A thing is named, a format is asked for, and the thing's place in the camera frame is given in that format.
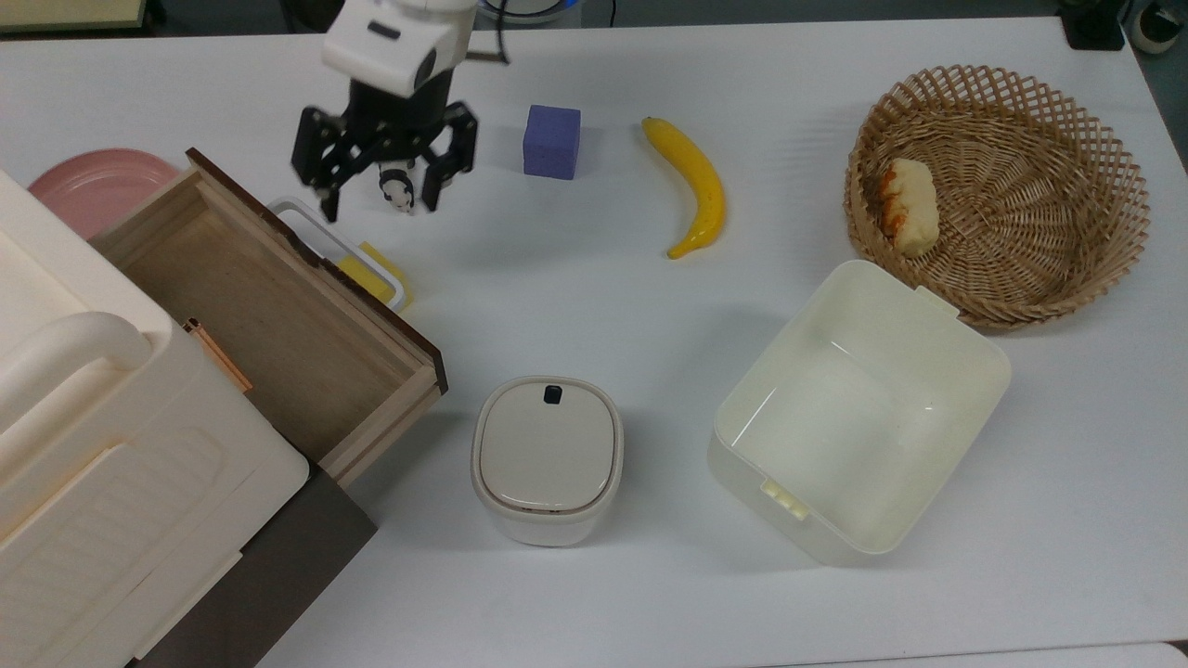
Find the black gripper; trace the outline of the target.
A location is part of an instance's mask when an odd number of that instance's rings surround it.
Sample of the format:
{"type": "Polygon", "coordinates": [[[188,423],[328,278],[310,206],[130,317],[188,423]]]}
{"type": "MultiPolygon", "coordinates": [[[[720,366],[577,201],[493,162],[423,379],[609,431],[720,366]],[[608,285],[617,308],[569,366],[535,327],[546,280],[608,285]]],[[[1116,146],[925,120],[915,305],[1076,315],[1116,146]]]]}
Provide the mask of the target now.
{"type": "Polygon", "coordinates": [[[453,76],[440,73],[409,97],[353,78],[345,121],[317,107],[301,111],[291,166],[315,193],[327,221],[339,220],[345,182],[379,160],[424,158],[421,203],[429,212],[437,212],[446,182],[470,174],[479,122],[467,103],[448,106],[453,76]],[[448,149],[437,152],[432,141],[442,131],[448,131],[448,149]]]}

